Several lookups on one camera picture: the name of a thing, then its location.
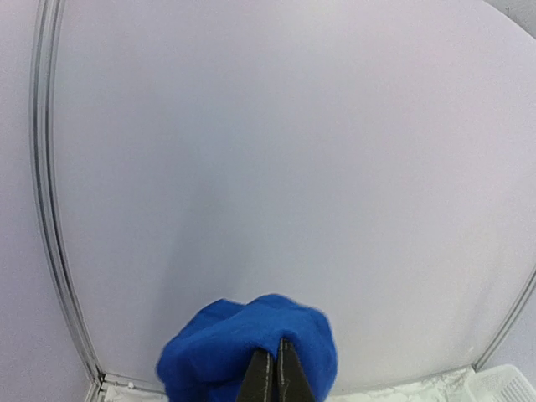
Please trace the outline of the blue printed t-shirt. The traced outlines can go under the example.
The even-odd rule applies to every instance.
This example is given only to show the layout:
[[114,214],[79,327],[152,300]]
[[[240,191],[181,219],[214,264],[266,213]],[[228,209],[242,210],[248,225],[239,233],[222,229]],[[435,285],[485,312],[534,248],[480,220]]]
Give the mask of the blue printed t-shirt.
[[295,383],[281,371],[296,356],[314,399],[329,395],[338,355],[327,317],[277,294],[204,307],[164,347],[157,376],[171,401],[234,401],[257,351],[272,357],[278,391]]

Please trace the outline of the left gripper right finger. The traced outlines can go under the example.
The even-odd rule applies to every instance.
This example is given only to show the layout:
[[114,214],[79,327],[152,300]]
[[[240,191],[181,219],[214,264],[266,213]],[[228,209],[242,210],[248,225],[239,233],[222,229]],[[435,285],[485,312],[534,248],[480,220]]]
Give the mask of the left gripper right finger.
[[308,353],[301,356],[301,349],[283,338],[276,359],[277,401],[320,401],[322,396],[322,371],[317,361]]

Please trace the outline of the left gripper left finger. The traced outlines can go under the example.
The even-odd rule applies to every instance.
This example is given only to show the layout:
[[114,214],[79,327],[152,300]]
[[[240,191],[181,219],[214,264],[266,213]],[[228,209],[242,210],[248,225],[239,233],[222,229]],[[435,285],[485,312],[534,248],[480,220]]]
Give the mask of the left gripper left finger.
[[276,400],[275,360],[263,349],[254,351],[240,386],[240,402]]

